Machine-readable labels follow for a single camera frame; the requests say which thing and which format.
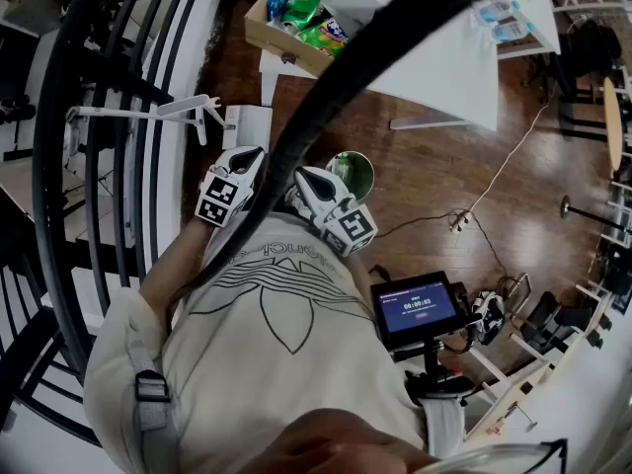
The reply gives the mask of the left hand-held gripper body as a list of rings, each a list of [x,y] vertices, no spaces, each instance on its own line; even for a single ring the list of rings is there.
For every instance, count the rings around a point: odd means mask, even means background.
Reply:
[[[260,146],[223,151],[200,184],[195,216],[215,227],[225,227],[253,195],[265,157]]]

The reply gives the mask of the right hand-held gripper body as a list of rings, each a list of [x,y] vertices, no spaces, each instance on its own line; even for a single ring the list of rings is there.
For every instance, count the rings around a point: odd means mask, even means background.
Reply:
[[[367,206],[356,200],[340,177],[325,169],[295,169],[290,206],[341,257],[367,246],[378,232]]]

